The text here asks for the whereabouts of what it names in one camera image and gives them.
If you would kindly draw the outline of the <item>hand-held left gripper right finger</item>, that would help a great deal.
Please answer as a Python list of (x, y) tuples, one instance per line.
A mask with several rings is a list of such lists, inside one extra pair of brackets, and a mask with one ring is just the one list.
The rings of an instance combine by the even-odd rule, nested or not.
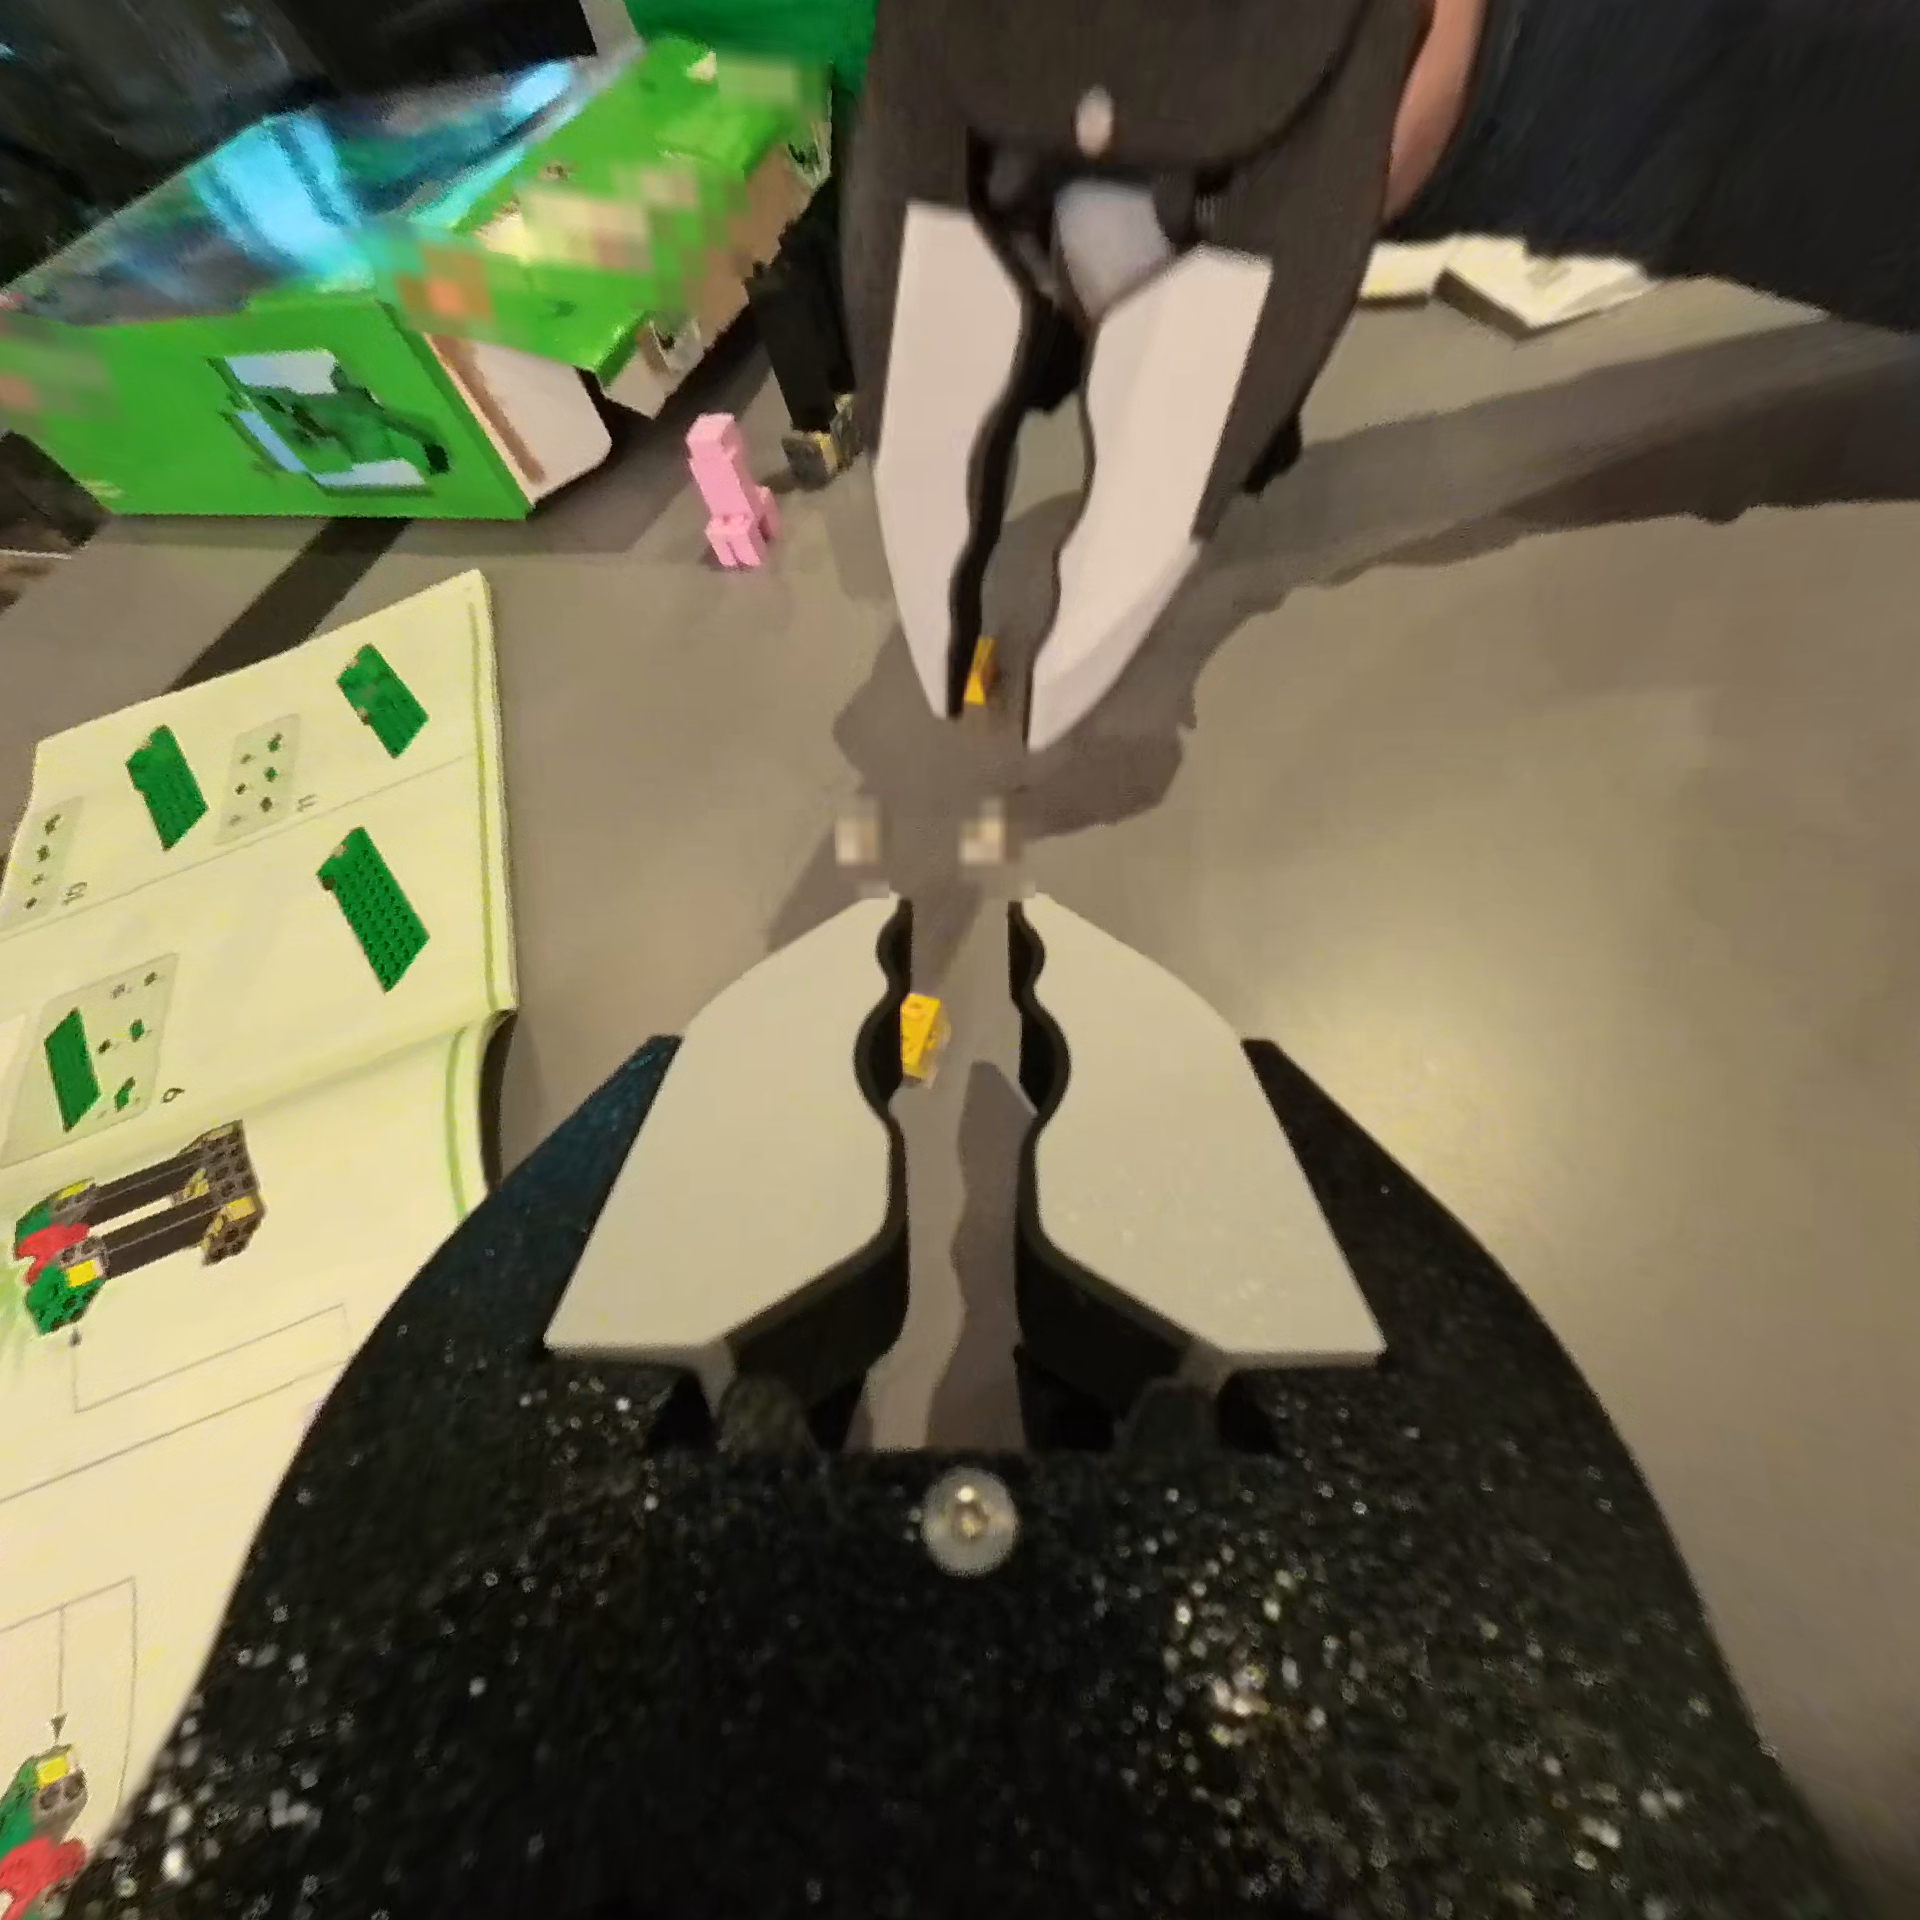
[(1007, 909), (1024, 1369), (1120, 1426), (1163, 1383), (1372, 1369), (1386, 1334), (1236, 1029), (1052, 896)]

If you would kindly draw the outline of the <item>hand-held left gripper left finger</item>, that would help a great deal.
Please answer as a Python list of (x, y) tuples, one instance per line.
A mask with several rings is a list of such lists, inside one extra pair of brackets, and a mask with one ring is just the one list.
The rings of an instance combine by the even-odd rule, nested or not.
[(544, 1343), (770, 1380), (848, 1432), (909, 1293), (900, 1009), (915, 909), (868, 896), (762, 957), (671, 1049)]

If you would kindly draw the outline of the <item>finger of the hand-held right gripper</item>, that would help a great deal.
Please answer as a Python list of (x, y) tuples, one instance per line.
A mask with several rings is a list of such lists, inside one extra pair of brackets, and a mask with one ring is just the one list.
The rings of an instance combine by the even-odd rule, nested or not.
[(874, 496), (925, 704), (954, 717), (979, 626), (980, 536), (1026, 344), (1026, 296), (974, 212), (902, 212)]
[(1195, 524), (1274, 276), (1262, 255), (1173, 247), (1143, 184), (1070, 182), (1054, 228), (1093, 322), (1088, 487), (1031, 668), (1031, 752), (1102, 704), (1197, 561)]

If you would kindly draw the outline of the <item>black yellow brick piece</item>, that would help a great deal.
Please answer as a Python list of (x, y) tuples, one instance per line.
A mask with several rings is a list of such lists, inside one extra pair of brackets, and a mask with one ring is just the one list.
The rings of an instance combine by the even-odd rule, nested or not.
[(798, 488), (828, 488), (864, 450), (855, 393), (839, 393), (824, 424), (791, 422), (782, 432), (784, 465)]

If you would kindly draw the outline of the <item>pink brick pig figure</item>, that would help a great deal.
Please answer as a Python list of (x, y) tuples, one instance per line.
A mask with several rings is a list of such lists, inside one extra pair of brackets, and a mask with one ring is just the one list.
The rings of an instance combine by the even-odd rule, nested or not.
[(685, 432), (685, 455), (714, 559), (722, 569), (762, 569), (779, 534), (776, 498), (754, 476), (735, 418), (698, 415)]

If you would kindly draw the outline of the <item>white paper sheets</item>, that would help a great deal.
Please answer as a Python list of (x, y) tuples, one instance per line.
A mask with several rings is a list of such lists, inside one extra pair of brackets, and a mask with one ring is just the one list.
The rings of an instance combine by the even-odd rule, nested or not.
[(1431, 245), (1379, 245), (1359, 303), (1439, 302), (1493, 328), (1526, 338), (1640, 298), (1653, 281), (1632, 263), (1600, 255), (1535, 255), (1523, 242), (1459, 234)]

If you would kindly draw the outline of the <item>building instruction booklet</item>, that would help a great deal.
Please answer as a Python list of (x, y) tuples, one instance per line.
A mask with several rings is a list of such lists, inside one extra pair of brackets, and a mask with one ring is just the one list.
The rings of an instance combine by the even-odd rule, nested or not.
[(39, 742), (4, 866), (4, 1914), (58, 1914), (306, 1423), (490, 1190), (475, 569)]

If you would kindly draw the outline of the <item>green toy box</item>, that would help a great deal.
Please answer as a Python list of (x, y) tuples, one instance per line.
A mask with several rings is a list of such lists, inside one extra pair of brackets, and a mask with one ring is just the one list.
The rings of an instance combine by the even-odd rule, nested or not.
[(128, 518), (523, 521), (741, 317), (834, 93), (646, 31), (261, 112), (4, 286), (4, 426)]

